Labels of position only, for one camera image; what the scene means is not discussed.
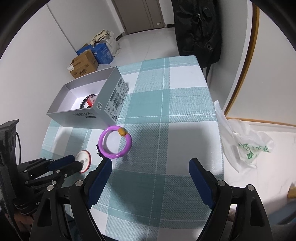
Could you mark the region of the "red white cartoon badge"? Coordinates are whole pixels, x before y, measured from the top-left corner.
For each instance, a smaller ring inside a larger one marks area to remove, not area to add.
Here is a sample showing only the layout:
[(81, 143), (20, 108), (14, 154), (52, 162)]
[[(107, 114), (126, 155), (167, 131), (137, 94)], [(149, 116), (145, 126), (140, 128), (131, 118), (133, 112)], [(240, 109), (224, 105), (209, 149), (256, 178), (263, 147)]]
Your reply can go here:
[(80, 173), (85, 173), (91, 165), (91, 154), (87, 150), (81, 150), (76, 155), (75, 161), (79, 161), (82, 164)]

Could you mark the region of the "red clear keychain charm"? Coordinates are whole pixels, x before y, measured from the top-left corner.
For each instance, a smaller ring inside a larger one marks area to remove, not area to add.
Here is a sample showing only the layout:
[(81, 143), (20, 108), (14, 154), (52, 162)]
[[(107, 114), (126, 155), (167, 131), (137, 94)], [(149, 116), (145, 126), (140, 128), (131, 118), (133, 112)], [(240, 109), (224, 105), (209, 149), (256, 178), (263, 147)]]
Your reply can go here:
[(87, 104), (88, 104), (89, 108), (93, 107), (93, 104), (95, 103), (96, 98), (97, 98), (97, 95), (95, 95), (95, 94), (92, 94), (88, 97)]

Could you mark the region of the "white green plastic bag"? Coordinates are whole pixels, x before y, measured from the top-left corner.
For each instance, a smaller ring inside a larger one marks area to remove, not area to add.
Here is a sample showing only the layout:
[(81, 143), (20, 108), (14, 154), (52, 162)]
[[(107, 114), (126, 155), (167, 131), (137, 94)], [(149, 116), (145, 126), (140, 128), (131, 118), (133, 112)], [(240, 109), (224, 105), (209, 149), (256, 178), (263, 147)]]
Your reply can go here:
[(270, 153), (274, 148), (273, 139), (264, 132), (257, 132), (241, 120), (227, 119), (219, 101), (214, 102), (223, 153), (229, 164), (241, 172), (257, 167), (257, 157)]

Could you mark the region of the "grey cardboard box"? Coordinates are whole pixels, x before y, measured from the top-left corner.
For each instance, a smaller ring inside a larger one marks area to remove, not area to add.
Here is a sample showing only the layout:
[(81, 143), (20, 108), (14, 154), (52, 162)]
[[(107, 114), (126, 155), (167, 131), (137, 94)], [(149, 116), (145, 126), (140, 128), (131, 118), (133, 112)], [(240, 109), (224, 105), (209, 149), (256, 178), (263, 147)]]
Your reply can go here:
[(103, 130), (116, 125), (127, 94), (119, 69), (106, 68), (63, 85), (47, 116), (61, 126)]

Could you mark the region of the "teal plaid tablecloth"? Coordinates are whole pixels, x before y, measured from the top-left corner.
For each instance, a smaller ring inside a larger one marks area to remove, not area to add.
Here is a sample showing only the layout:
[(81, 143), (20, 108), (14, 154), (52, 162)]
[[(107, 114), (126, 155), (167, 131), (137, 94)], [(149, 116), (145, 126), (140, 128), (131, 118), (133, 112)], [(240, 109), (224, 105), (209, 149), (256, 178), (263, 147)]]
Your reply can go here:
[[(210, 209), (189, 174), (197, 158), (224, 177), (213, 101), (196, 57), (167, 57), (118, 67), (128, 94), (116, 125), (132, 148), (112, 160), (112, 173), (91, 214), (114, 240), (196, 240)], [(71, 128), (52, 121), (41, 156), (58, 159), (88, 150), (90, 170), (101, 162), (101, 129)]]

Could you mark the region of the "brown cardboard box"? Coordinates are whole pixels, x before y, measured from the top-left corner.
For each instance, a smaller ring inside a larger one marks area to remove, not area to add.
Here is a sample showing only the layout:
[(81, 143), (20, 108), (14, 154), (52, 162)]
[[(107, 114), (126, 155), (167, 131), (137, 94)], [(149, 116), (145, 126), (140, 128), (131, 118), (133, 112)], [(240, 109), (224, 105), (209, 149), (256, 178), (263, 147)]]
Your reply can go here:
[(71, 64), (67, 67), (67, 70), (76, 79), (86, 74), (95, 72), (98, 66), (99, 63), (95, 59), (91, 50), (87, 50), (74, 58)]

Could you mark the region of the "blue cardboard box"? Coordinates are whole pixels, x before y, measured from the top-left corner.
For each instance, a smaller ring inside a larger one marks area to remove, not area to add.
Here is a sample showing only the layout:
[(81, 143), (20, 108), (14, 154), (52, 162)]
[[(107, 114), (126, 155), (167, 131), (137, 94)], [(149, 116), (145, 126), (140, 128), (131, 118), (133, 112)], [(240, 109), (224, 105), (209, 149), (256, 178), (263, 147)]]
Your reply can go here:
[(83, 46), (76, 53), (80, 55), (87, 50), (91, 50), (99, 64), (110, 64), (113, 61), (113, 56), (105, 43), (97, 44), (94, 47), (92, 45)]

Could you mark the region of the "cream tote bag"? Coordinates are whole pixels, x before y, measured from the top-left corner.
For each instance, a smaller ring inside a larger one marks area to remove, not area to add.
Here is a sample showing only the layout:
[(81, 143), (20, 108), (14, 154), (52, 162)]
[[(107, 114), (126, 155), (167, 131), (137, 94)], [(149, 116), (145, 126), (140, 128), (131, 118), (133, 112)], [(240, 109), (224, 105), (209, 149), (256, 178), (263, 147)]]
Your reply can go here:
[(90, 45), (92, 45), (92, 47), (94, 47), (97, 44), (103, 43), (107, 45), (113, 57), (117, 56), (120, 53), (120, 45), (115, 39), (114, 33), (112, 31), (103, 29), (98, 34), (96, 34), (90, 41)]

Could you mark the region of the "black backpack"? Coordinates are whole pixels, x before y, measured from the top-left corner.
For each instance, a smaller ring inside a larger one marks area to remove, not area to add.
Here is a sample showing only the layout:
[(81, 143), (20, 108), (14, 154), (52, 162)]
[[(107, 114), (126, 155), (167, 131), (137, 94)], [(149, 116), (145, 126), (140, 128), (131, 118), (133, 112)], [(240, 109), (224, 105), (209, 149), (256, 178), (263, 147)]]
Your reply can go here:
[(194, 55), (201, 69), (206, 69), (221, 56), (222, 33), (217, 0), (172, 1), (175, 34), (179, 55)]

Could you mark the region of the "grey door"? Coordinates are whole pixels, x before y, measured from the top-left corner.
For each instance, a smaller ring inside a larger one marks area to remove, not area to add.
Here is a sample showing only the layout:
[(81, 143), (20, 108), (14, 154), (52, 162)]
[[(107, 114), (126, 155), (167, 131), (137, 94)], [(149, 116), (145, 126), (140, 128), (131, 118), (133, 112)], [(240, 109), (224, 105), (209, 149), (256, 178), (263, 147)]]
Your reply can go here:
[(171, 1), (114, 0), (112, 4), (127, 35), (174, 26)]

